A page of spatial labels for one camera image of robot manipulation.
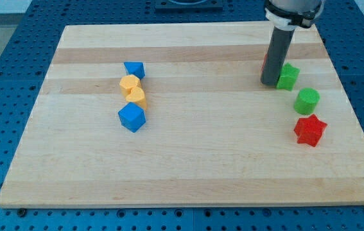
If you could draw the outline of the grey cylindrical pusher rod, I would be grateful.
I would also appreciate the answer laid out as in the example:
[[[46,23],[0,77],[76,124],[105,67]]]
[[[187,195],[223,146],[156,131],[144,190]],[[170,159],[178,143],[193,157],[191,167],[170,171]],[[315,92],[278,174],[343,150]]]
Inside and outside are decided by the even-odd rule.
[[[264,71],[261,73],[261,83],[266,86],[276,86],[279,80],[284,60],[288,53],[294,31],[274,28],[267,51]]]

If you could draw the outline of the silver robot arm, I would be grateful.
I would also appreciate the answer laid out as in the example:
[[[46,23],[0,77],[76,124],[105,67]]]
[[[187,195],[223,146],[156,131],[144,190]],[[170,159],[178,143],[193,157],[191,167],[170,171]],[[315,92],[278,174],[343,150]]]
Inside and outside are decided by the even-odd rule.
[[[277,85],[295,29],[312,27],[323,10],[323,0],[264,2],[265,16],[273,23],[273,32],[262,67],[262,84],[269,87]]]

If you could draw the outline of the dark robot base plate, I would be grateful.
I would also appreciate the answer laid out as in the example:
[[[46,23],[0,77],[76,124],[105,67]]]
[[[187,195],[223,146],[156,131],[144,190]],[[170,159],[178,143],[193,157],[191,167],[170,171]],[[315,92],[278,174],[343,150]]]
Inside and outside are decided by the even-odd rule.
[[[156,12],[222,10],[223,0],[155,0]]]

